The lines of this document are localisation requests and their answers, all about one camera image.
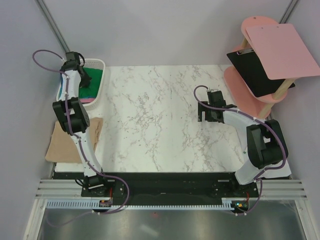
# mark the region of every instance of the black clipboard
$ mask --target black clipboard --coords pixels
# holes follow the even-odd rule
[[[274,94],[284,82],[284,79],[270,80],[268,78],[259,57],[252,48],[230,52],[226,56],[257,98]]]

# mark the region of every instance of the metal floor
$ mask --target metal floor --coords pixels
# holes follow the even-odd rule
[[[47,209],[51,223],[88,210]],[[59,228],[42,223],[39,240],[305,240],[293,201],[260,201],[247,216],[217,210],[125,210],[90,214]]]

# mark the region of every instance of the black cable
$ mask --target black cable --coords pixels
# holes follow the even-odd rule
[[[83,66],[85,65],[85,63],[86,63],[86,60],[85,60],[84,56],[82,56],[81,53],[78,52],[78,54],[79,54],[79,56],[82,58],[82,61],[83,61],[82,67],[83,67]]]
[[[83,182],[81,179],[79,179],[79,178],[76,178],[74,181],[75,181],[76,184],[78,184],[78,185],[81,186],[82,188],[83,188],[84,185],[85,185],[84,182]]]

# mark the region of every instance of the tan cloth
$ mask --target tan cloth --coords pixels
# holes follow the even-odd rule
[[[99,141],[102,125],[102,118],[94,117],[90,119],[89,133],[94,150],[96,150]],[[71,137],[62,130],[58,121],[55,122],[45,160],[54,163],[81,163],[74,141],[72,141]]]

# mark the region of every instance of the white basket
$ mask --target white basket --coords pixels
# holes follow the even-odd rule
[[[90,110],[95,109],[98,106],[98,101],[100,99],[100,94],[101,94],[103,82],[104,82],[104,79],[105,79],[106,64],[105,64],[104,61],[102,61],[100,59],[86,58],[85,59],[85,63],[84,63],[84,67],[85,68],[102,70],[101,82],[100,82],[98,94],[97,94],[95,100],[92,101],[92,102],[89,102],[89,103],[83,103],[84,109],[87,110],[87,111],[90,111]],[[56,94],[56,101],[59,100],[60,88],[61,88],[61,85],[60,85],[59,90],[58,90],[58,92]]]

